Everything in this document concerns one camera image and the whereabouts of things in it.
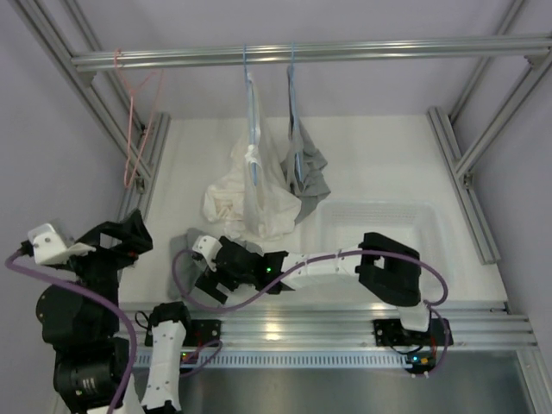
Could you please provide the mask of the white tank top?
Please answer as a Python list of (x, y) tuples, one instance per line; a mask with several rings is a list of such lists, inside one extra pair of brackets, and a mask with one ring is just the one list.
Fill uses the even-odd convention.
[(254, 90), (260, 150), (257, 167), (259, 183), (254, 186), (251, 177), (247, 126), (245, 135), (232, 147), (229, 171), (207, 187), (203, 214), (211, 223), (223, 223), (227, 235), (273, 240), (295, 229), (301, 202), (290, 193), (285, 181), (276, 143), (267, 126), (255, 83)]

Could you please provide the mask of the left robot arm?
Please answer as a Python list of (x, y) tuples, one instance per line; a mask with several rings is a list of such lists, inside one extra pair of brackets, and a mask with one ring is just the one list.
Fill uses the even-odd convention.
[(118, 336), (119, 272), (153, 248), (139, 210), (104, 222), (73, 239), (58, 223), (28, 232), (36, 264), (67, 270), (77, 279), (50, 285), (38, 300), (42, 339), (55, 351), (53, 384), (72, 413), (180, 413), (181, 347), (195, 324), (181, 302), (159, 304), (148, 320), (152, 354), (147, 387), (135, 392), (135, 334)]

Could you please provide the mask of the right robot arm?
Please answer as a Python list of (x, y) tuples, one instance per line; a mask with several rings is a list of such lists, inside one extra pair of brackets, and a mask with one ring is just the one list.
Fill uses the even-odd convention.
[(353, 282), (398, 310), (401, 331), (410, 342), (422, 342), (431, 335), (431, 309), (449, 295), (445, 278), (423, 263), (417, 250), (376, 232), (366, 233), (358, 246), (335, 253), (260, 254), (226, 237), (209, 235), (199, 236), (192, 252), (194, 260), (205, 263), (197, 288), (220, 304), (227, 300), (220, 285), (230, 291), (250, 285), (259, 294), (278, 295)]

